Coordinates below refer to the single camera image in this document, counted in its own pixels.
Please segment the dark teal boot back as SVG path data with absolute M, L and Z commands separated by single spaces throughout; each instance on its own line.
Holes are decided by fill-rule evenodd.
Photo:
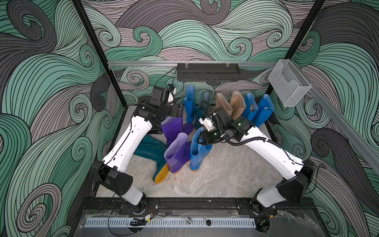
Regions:
M 204 109 L 203 109 L 203 101 L 209 101 L 209 92 L 203 92 L 202 95 L 201 95 L 201 99 L 200 99 L 200 102 L 199 102 L 199 105 L 198 105 L 198 108 L 197 108 L 197 111 L 196 111 L 196 116 L 195 116 L 195 121 L 194 121 L 194 128 L 195 129 L 199 129 L 200 127 L 202 127 L 202 124 L 200 123 L 200 118 L 201 116 L 204 114 Z

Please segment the dark teal boot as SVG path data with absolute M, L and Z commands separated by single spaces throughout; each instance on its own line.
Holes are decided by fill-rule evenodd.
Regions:
M 203 101 L 209 101 L 209 92 L 203 92 L 202 95 L 201 95 L 201 99 L 200 99 L 200 102 L 199 102 L 199 105 L 198 105 L 198 108 L 197 108 L 197 111 L 196 111 L 196 116 L 195 116 L 195 121 L 194 121 L 194 128 L 195 129 L 199 129 L 200 127 L 202 127 L 202 124 L 200 123 L 200 118 L 201 116 L 204 114 L 204 109 L 203 109 Z
M 168 176 L 169 167 L 164 158 L 167 148 L 166 144 L 147 134 L 134 152 L 136 156 L 156 162 L 157 169 L 153 176 L 155 183 L 161 183 Z

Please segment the purple rain boot back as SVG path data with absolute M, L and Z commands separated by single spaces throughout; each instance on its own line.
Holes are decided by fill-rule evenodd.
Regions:
M 161 122 L 161 129 L 166 137 L 166 143 L 168 146 L 177 138 L 178 134 L 183 132 L 189 135 L 194 126 L 192 123 L 183 124 L 183 118 L 168 117 Z

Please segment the purple rain boot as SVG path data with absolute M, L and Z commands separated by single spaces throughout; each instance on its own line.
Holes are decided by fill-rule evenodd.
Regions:
M 168 117 L 161 122 L 161 129 L 166 137 L 166 143 L 168 146 L 177 138 L 178 134 L 183 132 L 189 135 L 194 126 L 192 123 L 183 124 L 183 118 Z
M 191 141 L 188 142 L 188 135 L 183 132 L 170 144 L 164 158 L 171 173 L 178 173 L 190 161 L 190 147 Z

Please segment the beige rain boot large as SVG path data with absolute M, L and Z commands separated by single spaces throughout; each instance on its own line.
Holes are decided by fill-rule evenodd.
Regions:
M 230 105 L 230 103 L 226 100 L 226 98 L 221 94 L 217 93 L 216 94 L 216 109 L 223 108 L 225 112 L 231 116 L 233 113 L 233 108 Z

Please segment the light blue boot back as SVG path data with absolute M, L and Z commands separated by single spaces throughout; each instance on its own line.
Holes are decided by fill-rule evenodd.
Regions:
M 186 90 L 186 96 L 184 97 L 184 107 L 186 110 L 187 123 L 193 123 L 196 113 L 196 103 L 195 103 L 195 87 L 194 86 L 188 86 Z

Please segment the light blue boot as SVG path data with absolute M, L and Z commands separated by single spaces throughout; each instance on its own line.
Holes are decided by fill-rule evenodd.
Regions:
M 196 113 L 196 103 L 195 103 L 195 87 L 194 86 L 188 86 L 186 90 L 186 96 L 184 97 L 184 107 L 186 110 L 187 123 L 193 123 Z
M 197 129 L 195 134 L 192 137 L 191 146 L 190 146 L 190 169 L 194 172 L 198 171 L 204 158 L 210 153 L 212 145 L 201 145 L 197 142 L 200 138 L 201 133 L 204 131 L 204 128 L 201 127 Z

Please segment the light blue boot front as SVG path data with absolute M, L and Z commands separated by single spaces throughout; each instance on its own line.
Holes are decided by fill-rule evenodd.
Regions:
M 204 158 L 210 153 L 212 145 L 201 145 L 197 142 L 200 138 L 201 133 L 204 131 L 204 128 L 201 127 L 197 129 L 195 134 L 192 137 L 191 146 L 190 146 L 190 169 L 194 172 L 198 171 Z

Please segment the blue rain boot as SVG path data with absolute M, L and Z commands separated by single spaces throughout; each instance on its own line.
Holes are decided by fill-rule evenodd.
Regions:
M 258 103 L 258 111 L 253 119 L 256 127 L 263 125 L 274 112 L 274 104 L 268 94 L 264 94 Z
M 255 101 L 255 97 L 253 94 L 247 93 L 244 101 L 246 104 L 246 108 L 243 111 L 242 116 L 248 119 L 249 121 L 253 121 L 259 110 L 258 105 Z

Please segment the purple rain boot front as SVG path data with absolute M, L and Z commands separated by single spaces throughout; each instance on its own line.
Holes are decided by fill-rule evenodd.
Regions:
M 164 158 L 171 173 L 178 173 L 190 161 L 190 147 L 191 141 L 188 142 L 188 135 L 183 132 L 170 144 Z

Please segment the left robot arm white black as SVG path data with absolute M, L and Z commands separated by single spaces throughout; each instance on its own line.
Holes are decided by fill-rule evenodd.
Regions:
M 111 151 L 102 159 L 94 161 L 91 172 L 95 180 L 134 206 L 142 205 L 144 193 L 133 184 L 133 177 L 126 173 L 135 150 L 154 127 L 166 117 L 180 118 L 183 105 L 173 102 L 176 88 L 154 87 L 146 102 L 140 103 L 131 116 L 128 129 Z

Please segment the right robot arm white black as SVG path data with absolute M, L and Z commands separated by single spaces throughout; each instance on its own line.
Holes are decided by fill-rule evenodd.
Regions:
M 225 141 L 232 146 L 246 145 L 282 175 L 278 184 L 255 194 L 252 201 L 256 206 L 269 208 L 283 201 L 299 203 L 302 200 L 313 178 L 311 165 L 269 139 L 247 118 L 233 119 L 223 108 L 211 109 L 199 122 L 204 131 L 197 139 L 198 144 L 208 146 Z

